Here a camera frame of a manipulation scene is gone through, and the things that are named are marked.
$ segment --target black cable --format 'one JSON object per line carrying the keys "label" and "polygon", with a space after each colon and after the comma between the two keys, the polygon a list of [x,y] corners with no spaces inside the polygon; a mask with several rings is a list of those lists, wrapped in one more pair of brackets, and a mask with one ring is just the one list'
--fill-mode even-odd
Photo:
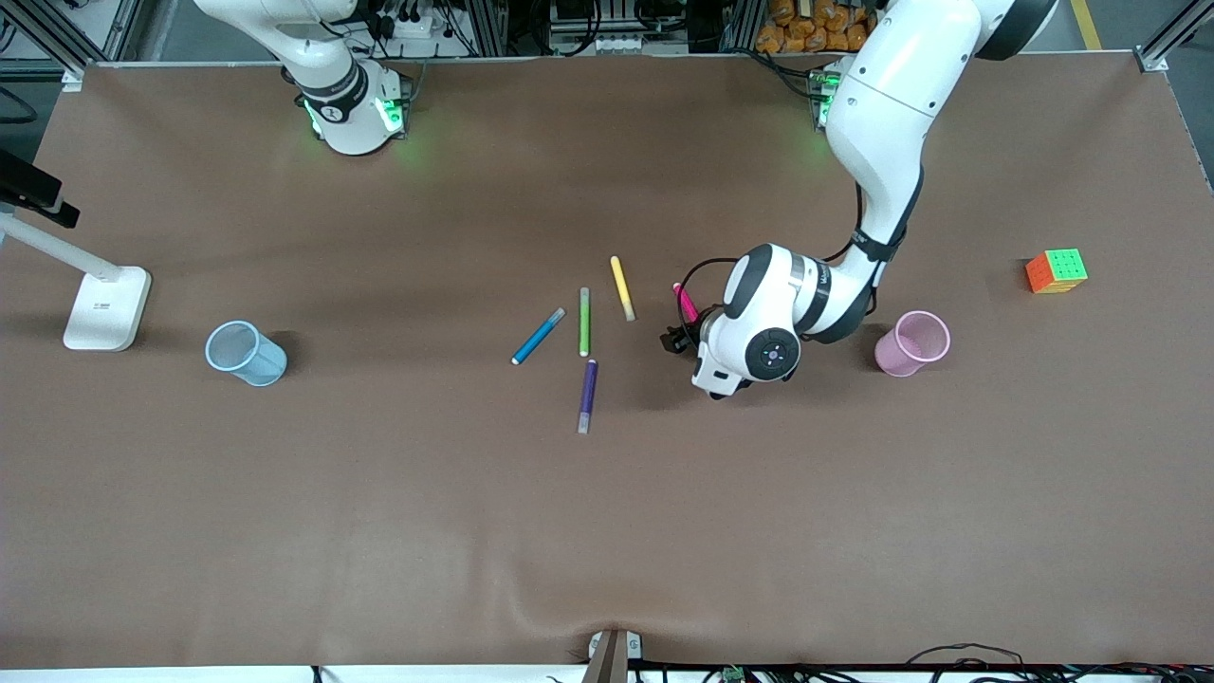
{"label": "black cable", "polygon": [[[736,262],[738,262],[738,258],[732,257],[732,256],[727,257],[727,258],[725,258],[725,257],[721,257],[721,258],[705,258],[705,260],[703,260],[703,261],[693,264],[691,267],[691,269],[687,271],[687,274],[683,275],[682,281],[679,283],[679,286],[681,289],[686,290],[687,289],[687,283],[691,280],[691,275],[696,274],[696,271],[698,271],[699,268],[702,268],[702,267],[704,267],[704,266],[707,266],[709,263],[736,263]],[[708,308],[704,308],[699,313],[699,315],[697,317],[697,319],[703,319],[704,315],[708,314],[708,312],[713,309],[713,307],[715,307],[715,306],[709,306]],[[683,328],[683,335],[686,335],[687,338],[691,338],[692,345],[696,345],[696,348],[698,349],[699,348],[699,341],[696,341],[696,337],[691,335],[691,330],[687,329],[687,318],[683,317],[683,314],[682,314],[682,304],[679,302],[679,294],[675,294],[675,309],[679,311],[679,325]],[[708,677],[705,677],[704,681],[707,683],[708,682]]]}
{"label": "black cable", "polygon": [[418,74],[418,80],[413,82],[413,91],[409,92],[409,103],[418,101],[418,96],[421,95],[421,84],[426,81],[426,69],[430,67],[430,61],[421,62],[421,73]]}
{"label": "black cable", "polygon": [[[856,183],[856,232],[860,232],[860,223],[861,223],[861,221],[863,221],[863,218],[864,218],[864,190],[861,189],[860,183],[857,182]],[[827,256],[827,257],[824,257],[822,260],[823,261],[833,261],[833,260],[838,258],[839,256],[846,254],[849,247],[851,247],[851,240],[849,240],[846,244],[844,244],[843,249],[839,249],[834,254],[830,254],[829,256]]]}
{"label": "black cable", "polygon": [[768,69],[778,70],[778,72],[781,72],[783,74],[787,74],[787,75],[796,75],[796,76],[801,76],[801,78],[809,78],[810,76],[810,69],[799,70],[799,69],[794,69],[792,67],[785,67],[783,64],[777,63],[776,59],[771,55],[764,55],[761,52],[755,52],[754,50],[750,50],[749,47],[730,47],[728,50],[725,51],[725,53],[726,55],[730,55],[730,53],[745,55],[745,56],[750,57],[751,59],[755,59],[760,64],[767,67]]}
{"label": "black cable", "polygon": [[0,25],[2,25],[2,28],[0,28],[0,40],[4,41],[4,45],[0,45],[0,52],[4,52],[11,47],[12,41],[17,39],[17,27],[8,23],[8,19],[4,19],[4,24]]}
{"label": "black cable", "polygon": [[[591,11],[586,16],[586,35],[582,39],[582,45],[577,50],[566,55],[566,57],[574,57],[580,55],[595,44],[595,39],[599,38],[599,28],[603,24],[603,8],[600,0],[590,0]],[[594,18],[594,24],[591,25],[591,17]]]}
{"label": "black cable", "polygon": [[782,67],[782,66],[779,66],[779,64],[776,63],[776,59],[772,59],[771,57],[764,57],[759,52],[755,52],[754,50],[748,50],[745,47],[730,47],[725,52],[726,53],[737,52],[739,55],[747,55],[751,59],[759,62],[760,64],[762,64],[764,67],[766,67],[768,70],[771,70],[771,73],[773,73],[777,76],[779,76],[779,80],[785,86],[788,86],[789,90],[792,90],[793,92],[795,92],[799,97],[805,97],[806,99],[810,99],[811,102],[827,102],[827,101],[830,99],[829,97],[827,97],[824,95],[818,95],[817,92],[807,92],[805,90],[801,90],[792,80],[789,80],[789,76],[809,78],[809,72],[799,72],[796,69],[790,69],[788,67]]}
{"label": "black cable", "polygon": [[362,10],[362,7],[359,7],[358,8],[358,16],[363,19],[363,23],[367,24],[367,33],[370,34],[370,36],[371,36],[371,44],[373,44],[373,46],[369,49],[370,50],[370,57],[373,59],[375,58],[375,46],[378,46],[380,49],[380,52],[384,52],[384,58],[387,59],[388,58],[388,56],[387,56],[387,45],[385,45],[384,40],[381,40],[380,33],[379,33],[379,25],[376,25],[378,21],[379,21],[379,15],[371,13],[371,17],[376,18],[375,22],[371,22],[370,17],[367,16],[367,12],[364,12]]}
{"label": "black cable", "polygon": [[1163,678],[1167,683],[1180,683],[1180,678],[1176,676],[1176,672],[1167,665],[1146,664],[1141,661],[1123,661],[1121,664],[1110,665],[1106,668],[1114,671],[1121,670],[1123,672],[1128,670],[1129,673],[1140,673],[1141,671],[1146,671]]}
{"label": "black cable", "polygon": [[[646,17],[646,16],[643,16],[641,13],[641,6],[645,5],[646,2],[653,5],[654,0],[635,0],[632,2],[632,18],[635,18],[636,22],[639,24],[643,25],[647,30],[652,30],[654,33],[671,33],[671,32],[675,32],[675,30],[680,30],[680,29],[687,28],[687,19],[686,18],[671,22],[668,25],[662,25],[662,22],[659,22],[657,19],[657,17]],[[687,11],[686,5],[683,5],[682,7],[683,7],[683,12],[686,12]]]}
{"label": "black cable", "polygon": [[469,40],[467,35],[464,34],[464,28],[460,27],[459,22],[455,21],[455,10],[450,6],[449,1],[435,0],[435,7],[438,7],[438,12],[443,15],[443,19],[447,22],[447,25],[452,28],[452,32],[455,34],[455,38],[459,40],[460,45],[463,45],[464,49],[467,50],[467,56],[480,57],[480,55],[476,52],[476,47],[472,46],[472,41]]}
{"label": "black cable", "polygon": [[0,124],[23,124],[23,123],[34,123],[38,120],[38,109],[30,107],[29,102],[13,95],[12,90],[0,86],[0,96],[4,96],[6,99],[12,101],[13,104],[17,104],[24,112],[19,116],[0,116]]}
{"label": "black cable", "polygon": [[543,38],[543,22],[540,21],[540,10],[544,7],[544,0],[532,0],[531,12],[527,15],[527,29],[532,34],[532,40],[535,46],[539,47],[539,53],[548,56],[552,53],[552,47],[549,46],[548,40]]}
{"label": "black cable", "polygon": [[340,30],[337,30],[337,29],[333,28],[331,25],[329,25],[328,22],[320,22],[320,28],[323,28],[324,30],[327,30],[330,35],[335,35],[335,36],[337,36],[337,38],[340,38],[342,40],[348,40],[348,41],[351,41],[351,42],[353,42],[356,45],[359,45],[359,46],[362,46],[364,49],[370,49],[370,45],[367,45],[365,42],[354,39],[354,35],[353,35],[354,32],[352,32],[352,30],[347,30],[346,33],[341,33]]}
{"label": "black cable", "polygon": [[1025,671],[1025,658],[1020,656],[1020,653],[1017,653],[1015,650],[1006,650],[1004,648],[994,648],[994,647],[991,647],[991,645],[983,645],[982,643],[954,643],[952,645],[936,645],[935,648],[927,648],[926,650],[923,650],[921,653],[915,654],[913,658],[908,659],[906,661],[906,664],[914,664],[915,660],[918,660],[918,659],[920,659],[920,658],[923,658],[925,655],[930,655],[931,653],[940,653],[940,651],[943,651],[943,650],[969,650],[969,649],[987,650],[987,651],[992,651],[992,653],[999,653],[1000,655],[1004,655],[1004,656],[1008,656],[1008,658],[1011,658],[1011,659],[1016,660],[1016,664],[1020,665],[1020,668],[1022,671]]}
{"label": "black cable", "polygon": [[839,683],[840,681],[844,683],[861,683],[856,678],[834,668],[819,668],[810,665],[799,665],[798,672],[805,676],[806,681],[817,678],[824,683]]}

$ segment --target wire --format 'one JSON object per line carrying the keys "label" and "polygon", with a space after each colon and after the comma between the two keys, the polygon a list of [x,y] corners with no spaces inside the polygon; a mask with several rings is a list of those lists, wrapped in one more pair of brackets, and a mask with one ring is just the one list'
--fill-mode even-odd
{"label": "wire", "polygon": [[17,104],[17,107],[19,107],[23,112],[19,116],[0,116],[0,124],[23,124],[38,120],[38,109],[30,107],[29,102],[13,95],[12,90],[0,86],[0,96],[10,99],[13,104]]}
{"label": "wire", "polygon": [[[635,18],[636,22],[640,23],[641,25],[643,25],[646,29],[656,32],[656,33],[671,33],[671,32],[675,32],[675,30],[680,30],[680,29],[687,28],[687,19],[686,18],[682,18],[682,19],[679,19],[679,21],[675,21],[675,22],[670,22],[670,24],[668,24],[668,25],[662,25],[662,22],[658,21],[656,16],[654,17],[646,17],[646,16],[643,16],[641,13],[641,6],[645,5],[645,4],[654,5],[654,0],[635,0],[632,2],[632,18]],[[683,12],[686,12],[686,11],[687,11],[686,5],[683,5]]]}
{"label": "wire", "polygon": [[755,52],[754,50],[748,50],[745,47],[730,47],[725,52],[726,53],[737,52],[738,55],[745,55],[745,56],[750,57],[751,59],[759,62],[760,64],[762,64],[764,67],[766,67],[768,70],[771,70],[771,73],[773,73],[777,76],[779,76],[779,80],[783,81],[784,85],[788,86],[788,89],[792,90],[793,92],[795,92],[799,97],[805,97],[806,99],[810,99],[811,102],[827,102],[827,101],[830,99],[829,97],[827,97],[824,95],[819,95],[817,92],[807,92],[805,90],[801,90],[800,87],[796,86],[796,84],[794,84],[788,78],[788,76],[809,78],[810,72],[799,72],[796,69],[790,69],[788,67],[782,67],[782,66],[777,64],[776,59],[772,59],[771,56],[766,56],[765,57],[764,55],[760,55],[759,52]]}
{"label": "wire", "polygon": [[[599,28],[603,24],[603,8],[602,5],[599,4],[600,0],[590,0],[590,2],[592,4],[592,11],[586,15],[586,35],[582,38],[582,45],[579,45],[573,52],[566,55],[566,57],[580,55],[586,50],[586,47],[594,45],[595,39],[599,38]],[[591,16],[594,17],[594,27],[591,27],[590,22]]]}
{"label": "wire", "polygon": [[467,35],[464,34],[464,28],[460,25],[458,21],[455,21],[455,10],[450,6],[449,0],[435,0],[435,7],[438,8],[438,12],[443,16],[443,19],[447,22],[447,25],[452,27],[452,32],[455,34],[455,39],[459,40],[460,45],[463,45],[465,50],[467,50],[467,56],[480,57],[480,55],[476,51],[476,47],[472,46],[472,41],[469,40]]}
{"label": "wire", "polygon": [[[544,6],[548,4],[548,0],[534,0],[532,2],[532,11],[531,11],[531,17],[528,18],[528,23],[531,27],[532,40],[534,40],[535,45],[539,46],[540,55],[545,56],[560,55],[562,57],[573,57],[580,55],[588,47],[594,45],[595,39],[599,38],[599,29],[602,27],[603,23],[603,10],[602,5],[600,4],[600,0],[588,0],[588,1],[590,2],[590,7],[588,7],[589,11],[586,12],[586,34],[582,36],[582,42],[578,45],[578,47],[568,53],[562,53],[554,50],[552,46],[549,45],[548,40],[544,39],[543,25],[545,18],[543,16],[543,10]],[[551,32],[552,21],[551,18],[546,21],[549,24],[549,30]]]}
{"label": "wire", "polygon": [[931,653],[940,653],[940,651],[943,651],[943,650],[969,650],[969,649],[988,650],[988,651],[992,651],[992,653],[999,653],[1000,655],[1015,659],[1016,662],[1020,665],[1020,668],[1022,668],[1022,670],[1025,668],[1025,658],[1020,656],[1020,653],[1017,653],[1015,650],[1005,650],[1003,648],[994,648],[994,647],[991,647],[991,645],[983,645],[982,643],[955,643],[955,644],[952,644],[952,645],[936,645],[935,648],[927,648],[926,650],[915,654],[913,658],[908,659],[906,661],[906,664],[914,664],[915,660],[919,660],[919,659],[921,659],[921,658],[924,658],[926,655],[930,655]]}
{"label": "wire", "polygon": [[817,678],[819,681],[824,681],[826,683],[839,683],[840,681],[844,683],[861,683],[856,678],[834,668],[818,668],[809,665],[801,665],[799,668],[801,670],[801,673],[807,677],[806,681]]}
{"label": "wire", "polygon": [[358,46],[363,47],[364,50],[370,50],[370,47],[371,47],[370,45],[367,45],[362,40],[357,40],[354,38],[354,32],[353,30],[347,30],[346,33],[341,33],[337,29],[335,29],[331,25],[329,25],[327,22],[320,22],[320,28],[323,28],[324,30],[329,32],[330,35],[335,35],[335,36],[337,36],[337,38],[340,38],[342,40],[348,40],[348,41],[353,42],[354,45],[358,45]]}
{"label": "wire", "polygon": [[418,74],[418,80],[413,84],[413,91],[409,92],[409,103],[418,101],[418,96],[421,95],[421,84],[426,81],[426,69],[430,68],[430,61],[421,62],[421,73]]}
{"label": "wire", "polygon": [[[686,289],[687,283],[691,281],[691,275],[696,274],[696,271],[698,271],[699,268],[702,268],[702,267],[704,267],[704,266],[707,266],[709,263],[736,263],[736,262],[738,262],[738,258],[732,257],[732,256],[727,257],[727,258],[726,257],[721,257],[721,258],[705,258],[705,260],[703,260],[703,261],[700,261],[700,262],[691,266],[691,269],[687,271],[687,274],[683,275],[682,281],[679,283],[679,286]],[[697,315],[697,319],[704,319],[704,315],[708,314],[716,306],[709,306],[709,307],[704,308],[703,311],[700,311],[699,315]],[[696,341],[696,337],[691,335],[691,330],[687,329],[687,318],[683,317],[683,314],[682,314],[682,303],[680,303],[680,301],[679,301],[679,294],[675,294],[675,309],[679,311],[679,325],[682,326],[683,334],[687,336],[687,338],[691,338],[692,345],[694,345],[696,348],[698,349],[699,348],[699,341]],[[715,671],[710,671],[709,675],[704,677],[704,682],[705,683],[713,676],[713,673],[716,673],[716,672]]]}
{"label": "wire", "polygon": [[[856,183],[856,232],[860,230],[860,223],[861,223],[861,221],[863,221],[863,218],[864,218],[864,190],[860,187],[860,182],[857,182]],[[827,257],[824,257],[822,260],[823,261],[833,261],[833,260],[838,258],[839,256],[846,254],[849,247],[851,247],[851,240],[847,240],[847,243],[843,245],[843,249],[839,249],[834,254],[830,254],[829,256],[827,256]]]}
{"label": "wire", "polygon": [[[5,39],[4,36],[5,33],[8,33],[7,39]],[[0,45],[0,52],[4,52],[10,46],[12,46],[12,41],[16,40],[16,38],[17,38],[17,27],[8,23],[8,19],[4,19],[4,28],[0,28],[0,40],[4,41],[4,45]]]}
{"label": "wire", "polygon": [[[367,33],[370,34],[373,45],[379,46],[380,51],[384,52],[384,58],[387,59],[388,58],[388,56],[387,56],[387,46],[384,44],[384,40],[380,38],[379,27],[373,24],[370,17],[367,16],[367,12],[364,12],[362,7],[358,8],[358,16],[362,17],[363,23],[367,24]],[[379,15],[375,15],[375,13],[373,13],[371,16],[373,17],[379,17]],[[375,58],[375,47],[368,47],[368,49],[370,50],[370,57],[374,59]]]}

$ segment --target white lamp base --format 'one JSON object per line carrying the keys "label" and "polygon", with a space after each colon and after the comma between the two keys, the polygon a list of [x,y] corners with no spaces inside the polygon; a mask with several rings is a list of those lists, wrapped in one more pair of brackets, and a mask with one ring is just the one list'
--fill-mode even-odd
{"label": "white lamp base", "polygon": [[135,341],[152,275],[138,266],[119,266],[115,281],[85,274],[76,292],[63,346],[73,352],[121,352]]}

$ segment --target rubik's cube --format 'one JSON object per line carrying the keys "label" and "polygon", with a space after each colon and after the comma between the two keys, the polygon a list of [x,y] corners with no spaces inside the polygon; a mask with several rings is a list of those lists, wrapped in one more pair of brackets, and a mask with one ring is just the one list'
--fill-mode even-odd
{"label": "rubik's cube", "polygon": [[1083,257],[1078,249],[1050,249],[1043,251],[1025,266],[1028,272],[1028,285],[1033,294],[1059,294],[1074,289],[1084,279],[1088,271],[1083,267]]}

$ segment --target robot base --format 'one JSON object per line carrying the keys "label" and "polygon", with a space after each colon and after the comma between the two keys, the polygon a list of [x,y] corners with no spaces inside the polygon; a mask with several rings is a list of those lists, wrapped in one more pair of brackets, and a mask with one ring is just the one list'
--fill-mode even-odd
{"label": "robot base", "polygon": [[312,116],[317,136],[341,154],[369,154],[408,130],[413,79],[371,61],[361,61],[367,70],[367,95],[344,123]]}
{"label": "robot base", "polygon": [[152,275],[138,266],[121,266],[115,281],[85,274],[76,292],[63,346],[73,352],[121,352],[135,341]]}

